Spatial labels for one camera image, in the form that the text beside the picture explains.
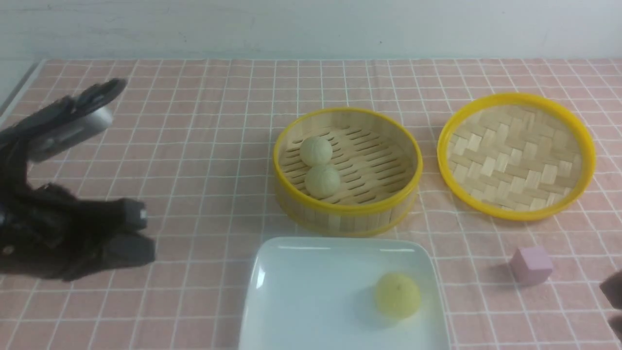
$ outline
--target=pink wooden block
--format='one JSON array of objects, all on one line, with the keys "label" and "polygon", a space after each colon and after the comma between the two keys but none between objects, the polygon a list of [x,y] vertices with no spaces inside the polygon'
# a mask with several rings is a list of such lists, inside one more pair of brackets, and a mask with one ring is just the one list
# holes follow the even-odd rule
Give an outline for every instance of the pink wooden block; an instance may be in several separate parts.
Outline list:
[{"label": "pink wooden block", "polygon": [[509,266],[516,281],[524,285],[536,285],[547,280],[553,273],[553,262],[544,247],[537,245],[529,248],[518,248]]}]

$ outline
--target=white plate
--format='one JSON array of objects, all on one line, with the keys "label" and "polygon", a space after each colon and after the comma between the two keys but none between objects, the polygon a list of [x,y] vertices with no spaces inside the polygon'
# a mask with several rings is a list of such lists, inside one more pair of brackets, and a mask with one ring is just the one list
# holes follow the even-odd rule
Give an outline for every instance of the white plate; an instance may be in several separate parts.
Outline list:
[{"label": "white plate", "polygon": [[[419,285],[422,303],[391,323],[373,287],[387,272]],[[239,350],[448,350],[434,266],[412,242],[281,237],[259,249],[246,295]]]}]

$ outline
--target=dark object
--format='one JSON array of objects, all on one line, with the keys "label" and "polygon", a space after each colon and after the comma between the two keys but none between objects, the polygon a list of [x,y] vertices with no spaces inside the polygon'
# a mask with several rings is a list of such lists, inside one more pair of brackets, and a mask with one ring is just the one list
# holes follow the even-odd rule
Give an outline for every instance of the dark object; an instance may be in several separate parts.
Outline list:
[{"label": "dark object", "polygon": [[622,341],[622,316],[614,316],[609,319],[609,326],[613,329],[616,337]]},{"label": "dark object", "polygon": [[[94,85],[0,132],[0,273],[72,281],[155,260],[153,240],[139,233],[147,225],[143,203],[83,201],[56,184],[33,189],[26,178],[29,159],[45,160],[105,129],[104,106],[125,85]],[[47,144],[33,149],[42,138]]]},{"label": "dark object", "polygon": [[600,290],[614,309],[622,310],[622,271],[609,276],[600,284]]}]

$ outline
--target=yellow plastic rim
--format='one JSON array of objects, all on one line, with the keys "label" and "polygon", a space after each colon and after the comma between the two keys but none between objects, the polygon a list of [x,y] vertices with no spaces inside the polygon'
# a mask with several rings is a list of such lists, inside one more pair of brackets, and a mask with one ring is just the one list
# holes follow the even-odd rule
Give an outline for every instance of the yellow plastic rim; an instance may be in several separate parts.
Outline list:
[{"label": "yellow plastic rim", "polygon": [[[312,118],[313,116],[319,115],[319,114],[334,113],[334,112],[340,112],[340,111],[355,111],[355,112],[367,113],[367,114],[376,116],[398,127],[410,139],[413,146],[415,147],[415,152],[417,153],[417,169],[415,169],[415,174],[412,177],[412,179],[398,193],[396,193],[395,195],[387,199],[383,199],[379,202],[363,204],[361,206],[344,206],[341,204],[332,204],[332,203],[318,201],[317,199],[313,197],[306,196],[304,193],[298,191],[296,187],[294,187],[294,185],[292,185],[287,180],[287,178],[285,177],[285,174],[281,171],[281,167],[279,166],[279,146],[283,142],[285,135],[296,124],[300,123],[301,121],[307,118]],[[272,151],[272,165],[274,166],[274,172],[276,174],[277,181],[283,184],[287,193],[290,196],[292,196],[294,199],[303,203],[304,206],[310,207],[312,209],[315,209],[321,212],[325,212],[329,214],[336,214],[336,215],[367,215],[367,214],[374,214],[377,212],[383,212],[383,211],[393,208],[397,204],[401,203],[402,200],[405,199],[406,196],[408,196],[417,187],[417,183],[419,182],[419,179],[421,178],[421,174],[423,172],[423,165],[424,165],[423,161],[424,161],[423,156],[421,155],[421,150],[419,149],[419,145],[417,144],[417,141],[415,141],[415,138],[412,137],[412,135],[408,132],[408,130],[406,130],[403,126],[395,122],[393,119],[390,119],[388,116],[384,116],[380,113],[376,113],[370,110],[365,110],[362,108],[351,108],[351,107],[327,108],[327,109],[314,111],[304,116],[301,116],[300,118],[296,119],[293,123],[288,125],[287,128],[281,131],[281,134],[276,139],[274,150]]]},{"label": "yellow plastic rim", "polygon": [[[583,169],[575,188],[558,203],[540,210],[534,211],[512,211],[505,210],[489,204],[482,203],[466,192],[459,183],[453,178],[447,161],[447,146],[449,140],[456,129],[472,114],[499,105],[523,105],[541,109],[550,115],[556,116],[570,128],[574,137],[577,139],[583,157]],[[557,102],[548,100],[544,97],[530,95],[527,93],[500,93],[483,98],[479,98],[466,106],[462,107],[456,114],[449,119],[443,131],[440,133],[439,144],[437,147],[437,158],[439,159],[440,174],[452,192],[462,201],[485,214],[499,217],[501,219],[516,221],[533,221],[552,216],[571,205],[589,186],[594,170],[596,169],[596,149],[590,133],[585,125],[571,111]]]}]

